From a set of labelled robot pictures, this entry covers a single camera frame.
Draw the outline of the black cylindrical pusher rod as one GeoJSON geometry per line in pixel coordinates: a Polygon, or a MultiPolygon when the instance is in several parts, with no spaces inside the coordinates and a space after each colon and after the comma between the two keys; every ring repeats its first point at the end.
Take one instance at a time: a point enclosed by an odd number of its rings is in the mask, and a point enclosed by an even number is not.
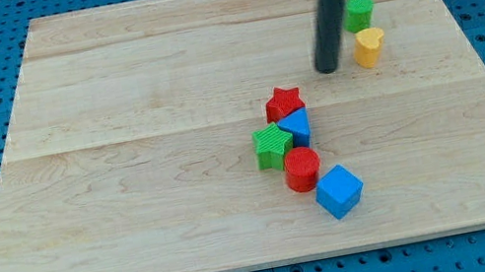
{"type": "Polygon", "coordinates": [[[316,0],[314,69],[331,74],[338,69],[346,0],[316,0]]]}

